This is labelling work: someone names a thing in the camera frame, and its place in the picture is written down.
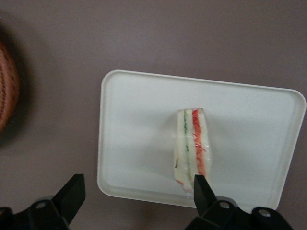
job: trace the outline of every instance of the white plastic tray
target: white plastic tray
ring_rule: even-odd
[[[306,100],[295,90],[115,70],[101,86],[97,183],[110,196],[195,207],[173,176],[177,111],[205,110],[211,187],[276,209]]]

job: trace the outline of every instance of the screw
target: screw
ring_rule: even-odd
[[[220,202],[220,206],[222,208],[230,208],[229,204],[227,202],[225,202],[225,201]]]
[[[259,209],[258,212],[263,215],[264,217],[270,217],[271,214],[269,213],[268,210],[265,210],[265,209]]]
[[[37,209],[43,208],[43,207],[45,207],[45,205],[46,205],[45,202],[41,202],[41,203],[39,203],[39,204],[36,206],[36,208],[37,208]]]

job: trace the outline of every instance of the brown basket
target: brown basket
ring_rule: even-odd
[[[19,84],[15,62],[0,42],[0,132],[13,115],[19,97]]]

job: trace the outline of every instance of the plastic wrap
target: plastic wrap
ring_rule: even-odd
[[[212,154],[204,110],[179,110],[174,152],[174,176],[187,192],[193,192],[194,175],[210,180]]]

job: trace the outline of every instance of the gray table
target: gray table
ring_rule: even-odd
[[[195,209],[113,198],[96,185],[100,84],[114,69],[291,88],[307,96],[306,1],[0,1],[24,61],[0,206],[21,211],[84,173],[81,229],[184,229]],[[307,229],[304,119],[278,211]]]

